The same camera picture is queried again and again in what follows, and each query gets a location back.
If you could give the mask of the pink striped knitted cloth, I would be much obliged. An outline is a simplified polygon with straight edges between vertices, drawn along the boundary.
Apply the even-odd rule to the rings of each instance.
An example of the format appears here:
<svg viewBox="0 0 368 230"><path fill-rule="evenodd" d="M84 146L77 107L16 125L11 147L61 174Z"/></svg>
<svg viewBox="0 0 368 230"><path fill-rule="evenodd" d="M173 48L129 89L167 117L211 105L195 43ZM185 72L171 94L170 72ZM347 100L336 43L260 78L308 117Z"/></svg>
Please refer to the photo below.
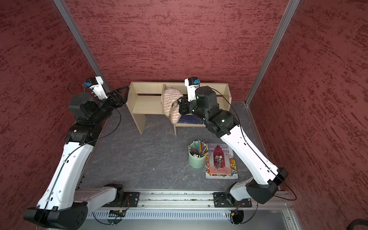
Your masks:
<svg viewBox="0 0 368 230"><path fill-rule="evenodd" d="M181 118L179 113L178 99L183 97L183 94L179 89L169 87L163 94L163 110L167 118L170 119L173 125L176 125Z"/></svg>

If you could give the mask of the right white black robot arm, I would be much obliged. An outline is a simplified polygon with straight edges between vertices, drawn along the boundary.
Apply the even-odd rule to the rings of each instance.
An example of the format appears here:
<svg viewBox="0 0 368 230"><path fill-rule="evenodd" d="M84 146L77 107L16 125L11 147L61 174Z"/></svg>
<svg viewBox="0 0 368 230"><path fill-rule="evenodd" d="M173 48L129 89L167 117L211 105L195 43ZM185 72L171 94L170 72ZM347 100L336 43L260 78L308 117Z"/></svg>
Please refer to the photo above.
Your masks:
<svg viewBox="0 0 368 230"><path fill-rule="evenodd" d="M192 85L187 87L187 92L187 96L178 99L180 114L192 114L202 120L211 133L237 154L252 174L252 178L235 183L226 192L227 198L231 202L248 198L259 204L268 202L286 180L287 170L271 163L250 141L236 113L220 109L217 94L211 87Z"/></svg>

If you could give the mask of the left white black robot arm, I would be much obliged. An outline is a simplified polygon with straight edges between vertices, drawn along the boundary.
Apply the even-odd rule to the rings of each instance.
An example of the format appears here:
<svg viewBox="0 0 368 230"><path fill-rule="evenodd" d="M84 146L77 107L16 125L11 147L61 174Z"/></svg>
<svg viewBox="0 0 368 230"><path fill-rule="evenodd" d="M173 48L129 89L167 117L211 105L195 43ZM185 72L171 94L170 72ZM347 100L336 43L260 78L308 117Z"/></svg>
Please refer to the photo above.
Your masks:
<svg viewBox="0 0 368 230"><path fill-rule="evenodd" d="M72 97L69 109L75 123L65 138L63 153L52 180L34 208L27 208L24 220L37 227L77 230L87 215L106 204L125 204L122 185L78 191L82 173L96 143L102 138L102 123L127 102L120 89L98 93L83 92Z"/></svg>

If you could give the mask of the light wooden bookshelf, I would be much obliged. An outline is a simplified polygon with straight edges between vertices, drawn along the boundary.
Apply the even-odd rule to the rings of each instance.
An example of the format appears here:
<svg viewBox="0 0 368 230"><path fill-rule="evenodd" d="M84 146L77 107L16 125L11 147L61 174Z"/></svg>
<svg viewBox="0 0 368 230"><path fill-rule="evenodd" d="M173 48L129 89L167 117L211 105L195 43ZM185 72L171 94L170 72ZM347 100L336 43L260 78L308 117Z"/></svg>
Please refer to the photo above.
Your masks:
<svg viewBox="0 0 368 230"><path fill-rule="evenodd" d="M227 83L201 83L200 85L217 90L219 107L230 110L232 95ZM187 93L183 82L132 82L130 84L126 105L140 134L143 134L146 115L164 115L163 93L169 87L179 89L182 94Z"/></svg>

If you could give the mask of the dark blue book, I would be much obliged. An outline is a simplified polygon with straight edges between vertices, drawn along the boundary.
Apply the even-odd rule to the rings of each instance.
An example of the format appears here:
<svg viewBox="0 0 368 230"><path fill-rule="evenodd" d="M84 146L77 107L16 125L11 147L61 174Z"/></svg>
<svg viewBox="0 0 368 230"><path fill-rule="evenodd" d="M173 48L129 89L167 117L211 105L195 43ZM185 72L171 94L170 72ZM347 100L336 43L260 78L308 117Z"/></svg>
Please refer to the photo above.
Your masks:
<svg viewBox="0 0 368 230"><path fill-rule="evenodd" d="M181 115L177 124L203 125L203 120L193 115Z"/></svg>

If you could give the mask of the mint green pencil cup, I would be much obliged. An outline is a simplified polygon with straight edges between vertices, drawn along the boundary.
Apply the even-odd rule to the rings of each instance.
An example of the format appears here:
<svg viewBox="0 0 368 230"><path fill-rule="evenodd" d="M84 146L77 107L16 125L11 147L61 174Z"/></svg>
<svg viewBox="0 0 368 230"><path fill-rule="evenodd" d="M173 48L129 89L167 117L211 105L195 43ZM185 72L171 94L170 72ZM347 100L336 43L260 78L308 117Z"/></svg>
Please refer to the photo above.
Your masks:
<svg viewBox="0 0 368 230"><path fill-rule="evenodd" d="M193 168L201 168L205 165L206 156L203 158L194 158L189 155L188 162Z"/></svg>

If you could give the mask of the bundle of coloured pencils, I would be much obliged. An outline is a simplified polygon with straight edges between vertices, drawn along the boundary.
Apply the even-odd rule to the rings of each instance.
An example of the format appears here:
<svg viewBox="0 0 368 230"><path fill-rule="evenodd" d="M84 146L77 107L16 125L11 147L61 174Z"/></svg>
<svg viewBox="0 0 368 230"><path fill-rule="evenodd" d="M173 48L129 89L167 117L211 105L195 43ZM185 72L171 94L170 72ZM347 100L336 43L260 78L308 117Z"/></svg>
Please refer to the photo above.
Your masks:
<svg viewBox="0 0 368 230"><path fill-rule="evenodd" d="M202 140L197 140L197 141L192 142L189 145L188 149L189 149L189 155L194 158L203 158L209 152L208 145Z"/></svg>

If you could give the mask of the colourful picture book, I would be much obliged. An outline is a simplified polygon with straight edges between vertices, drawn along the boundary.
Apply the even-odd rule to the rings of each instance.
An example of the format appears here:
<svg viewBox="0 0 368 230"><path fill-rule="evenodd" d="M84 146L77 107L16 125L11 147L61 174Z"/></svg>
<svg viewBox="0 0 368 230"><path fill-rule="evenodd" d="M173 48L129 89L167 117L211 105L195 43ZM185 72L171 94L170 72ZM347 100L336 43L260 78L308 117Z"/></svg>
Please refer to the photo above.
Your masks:
<svg viewBox="0 0 368 230"><path fill-rule="evenodd" d="M205 160L207 179L238 179L233 150L227 144L208 144Z"/></svg>

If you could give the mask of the left corner aluminium post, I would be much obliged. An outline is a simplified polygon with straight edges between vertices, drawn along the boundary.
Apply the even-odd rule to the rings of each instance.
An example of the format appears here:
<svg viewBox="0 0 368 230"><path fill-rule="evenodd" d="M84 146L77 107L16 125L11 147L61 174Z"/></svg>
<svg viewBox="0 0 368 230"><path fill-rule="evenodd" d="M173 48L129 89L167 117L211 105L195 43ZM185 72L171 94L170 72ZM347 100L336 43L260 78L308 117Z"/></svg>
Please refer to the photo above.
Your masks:
<svg viewBox="0 0 368 230"><path fill-rule="evenodd" d="M65 1L63 0L53 0L54 4L56 5L58 11L60 12L62 18L64 19L65 23L67 24L69 30L71 31L72 35L76 39L78 45L80 46L82 52L84 53L85 57L87 58L90 66L94 70L97 76L102 77L104 82L103 88L106 92L112 91L111 87L109 86L107 79L105 78L100 66L97 63L92 51L90 50L87 42L85 41L80 29L78 28L75 20L71 12L69 11Z"/></svg>

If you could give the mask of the corner aluminium post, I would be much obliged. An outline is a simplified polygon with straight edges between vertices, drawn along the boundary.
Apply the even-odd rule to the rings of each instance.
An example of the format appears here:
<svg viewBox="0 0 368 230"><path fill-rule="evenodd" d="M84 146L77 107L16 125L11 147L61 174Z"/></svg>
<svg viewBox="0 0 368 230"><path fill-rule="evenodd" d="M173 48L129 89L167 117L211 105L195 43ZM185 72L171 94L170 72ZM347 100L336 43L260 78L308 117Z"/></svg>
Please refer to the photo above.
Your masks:
<svg viewBox="0 0 368 230"><path fill-rule="evenodd" d="M250 104L251 104L251 101L252 99L254 98L255 96L255 93L267 71L267 68L268 66L270 65L271 61L272 61L272 58L273 56L275 55L277 49L278 49L278 46L289 26L289 23L298 7L300 3L300 0L290 0L287 4L287 7L285 9L285 12L282 16L282 19L278 25L278 28L274 34L274 37L272 39L272 42L267 50L267 53L265 55L265 58L261 64L261 67L259 69L259 72L255 78L255 81L251 87L251 90L245 100L245 105L247 107L250 107Z"/></svg>
<svg viewBox="0 0 368 230"><path fill-rule="evenodd" d="M78 45L80 46L82 52L84 53L85 57L87 58L90 66L94 70L97 76L102 77L104 82L103 88L106 92L112 91L111 87L109 86L107 79L105 78L100 66L97 63L92 51L90 50L87 42L85 41L80 29L78 28L75 20L71 12L69 11L65 1L63 0L53 0L54 4L56 5L58 11L60 12L62 18L64 19L65 23L67 24L69 30L71 31L72 35L76 39Z"/></svg>

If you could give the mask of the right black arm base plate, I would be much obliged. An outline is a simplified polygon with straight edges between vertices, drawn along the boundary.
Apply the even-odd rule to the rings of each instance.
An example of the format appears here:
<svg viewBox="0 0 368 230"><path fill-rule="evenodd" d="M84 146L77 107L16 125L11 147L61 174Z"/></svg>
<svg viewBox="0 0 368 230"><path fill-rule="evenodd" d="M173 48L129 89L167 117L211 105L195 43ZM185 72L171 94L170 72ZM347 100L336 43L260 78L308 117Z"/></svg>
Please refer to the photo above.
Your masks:
<svg viewBox="0 0 368 230"><path fill-rule="evenodd" d="M253 206L249 198L237 201L230 194L224 192L214 192L213 201L216 208L251 208Z"/></svg>

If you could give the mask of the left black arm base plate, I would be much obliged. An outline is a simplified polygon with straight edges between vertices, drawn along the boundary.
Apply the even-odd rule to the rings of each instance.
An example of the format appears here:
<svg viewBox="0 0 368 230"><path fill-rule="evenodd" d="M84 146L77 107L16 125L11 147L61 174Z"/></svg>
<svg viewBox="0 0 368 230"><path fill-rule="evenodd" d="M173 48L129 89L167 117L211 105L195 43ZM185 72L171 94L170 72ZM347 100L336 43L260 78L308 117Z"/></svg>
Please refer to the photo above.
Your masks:
<svg viewBox="0 0 368 230"><path fill-rule="evenodd" d="M138 206L140 192L125 192L122 198L117 198L112 202L103 205L103 208L136 208Z"/></svg>

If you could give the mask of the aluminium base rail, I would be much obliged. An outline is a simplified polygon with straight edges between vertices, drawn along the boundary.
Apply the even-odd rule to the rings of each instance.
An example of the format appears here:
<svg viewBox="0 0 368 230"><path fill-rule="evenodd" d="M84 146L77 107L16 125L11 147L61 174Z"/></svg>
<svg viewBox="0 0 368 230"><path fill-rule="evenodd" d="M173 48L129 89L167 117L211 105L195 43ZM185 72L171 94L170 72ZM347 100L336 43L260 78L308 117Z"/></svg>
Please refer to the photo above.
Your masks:
<svg viewBox="0 0 368 230"><path fill-rule="evenodd" d="M75 191L76 202L83 202L89 198L97 198L103 189L81 188ZM174 191L174 190L141 190L125 191L124 196L129 199L130 209L241 209L255 208L256 201L248 198L230 204L222 192L214 191ZM290 201L273 197L266 204L259 204L264 210L293 209Z"/></svg>

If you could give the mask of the right corner aluminium post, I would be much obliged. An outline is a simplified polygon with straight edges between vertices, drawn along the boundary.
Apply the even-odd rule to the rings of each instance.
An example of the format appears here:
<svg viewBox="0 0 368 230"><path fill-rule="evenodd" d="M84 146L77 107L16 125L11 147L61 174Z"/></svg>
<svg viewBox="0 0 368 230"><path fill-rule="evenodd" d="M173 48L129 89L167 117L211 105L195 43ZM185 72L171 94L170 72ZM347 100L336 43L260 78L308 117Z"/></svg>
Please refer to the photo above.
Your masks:
<svg viewBox="0 0 368 230"><path fill-rule="evenodd" d="M282 16L282 19L278 25L278 28L274 34L274 37L272 39L272 42L267 50L267 53L265 55L265 58L261 64L261 67L259 69L259 72L255 78L255 81L251 87L251 90L245 100L245 105L247 107L250 107L250 104L251 104L251 101L252 99L254 98L255 96L255 93L267 71L267 68L268 66L270 65L271 61L272 61L272 58L273 56L275 55L277 49L278 49L278 46L289 26L289 23L298 7L300 3L300 0L290 0L287 4L287 7L285 9L285 12Z"/></svg>

